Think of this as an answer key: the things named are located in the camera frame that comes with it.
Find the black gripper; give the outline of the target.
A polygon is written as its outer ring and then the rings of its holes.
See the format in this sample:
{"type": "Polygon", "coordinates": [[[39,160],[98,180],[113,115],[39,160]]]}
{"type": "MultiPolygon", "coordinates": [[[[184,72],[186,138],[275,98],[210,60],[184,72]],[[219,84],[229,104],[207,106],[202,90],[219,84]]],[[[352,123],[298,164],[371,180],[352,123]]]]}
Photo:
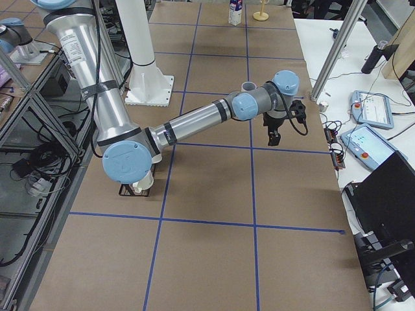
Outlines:
{"type": "Polygon", "coordinates": [[[274,118],[269,114],[263,114],[263,126],[267,127],[268,145],[278,146],[281,141],[281,134],[278,132],[280,126],[283,125],[285,118],[274,118]]]}

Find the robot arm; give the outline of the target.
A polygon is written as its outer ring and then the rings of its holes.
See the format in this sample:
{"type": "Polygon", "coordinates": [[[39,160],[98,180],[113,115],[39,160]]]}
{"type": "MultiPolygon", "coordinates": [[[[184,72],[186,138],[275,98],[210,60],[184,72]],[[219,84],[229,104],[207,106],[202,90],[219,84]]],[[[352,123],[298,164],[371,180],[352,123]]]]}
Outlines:
{"type": "Polygon", "coordinates": [[[1,49],[12,52],[17,46],[25,46],[33,41],[22,20],[8,17],[1,20],[1,49]]]}
{"type": "Polygon", "coordinates": [[[298,75],[278,71],[270,80],[249,91],[242,90],[247,73],[245,56],[234,57],[234,67],[226,67],[232,55],[197,52],[199,30],[211,29],[215,41],[226,29],[226,5],[211,3],[168,3],[174,21],[157,20],[160,40],[171,39],[182,46],[187,56],[187,80],[180,95],[210,92],[219,87],[219,98],[207,105],[165,121],[157,126],[141,127],[130,116],[129,106],[165,111],[175,94],[174,77],[161,72],[156,63],[151,38],[151,20],[139,1],[119,1],[117,8],[126,36],[132,69],[128,91],[114,78],[115,60],[102,53],[103,31],[99,25],[99,7],[94,1],[36,1],[45,28],[59,40],[69,66],[87,102],[98,130],[102,169],[120,184],[153,182],[152,167],[162,159],[164,149],[229,120],[250,121],[264,117],[269,145],[276,146],[278,129],[284,121],[305,122],[305,109],[296,94],[298,75]]]}

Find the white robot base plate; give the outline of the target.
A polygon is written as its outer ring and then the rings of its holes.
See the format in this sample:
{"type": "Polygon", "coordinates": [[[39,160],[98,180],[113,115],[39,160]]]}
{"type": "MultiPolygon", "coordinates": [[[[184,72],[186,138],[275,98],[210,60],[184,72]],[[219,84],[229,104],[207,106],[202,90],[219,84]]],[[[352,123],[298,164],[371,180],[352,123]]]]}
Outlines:
{"type": "Polygon", "coordinates": [[[156,64],[144,1],[116,2],[132,61],[126,103],[169,105],[174,77],[164,75],[156,64]]]}

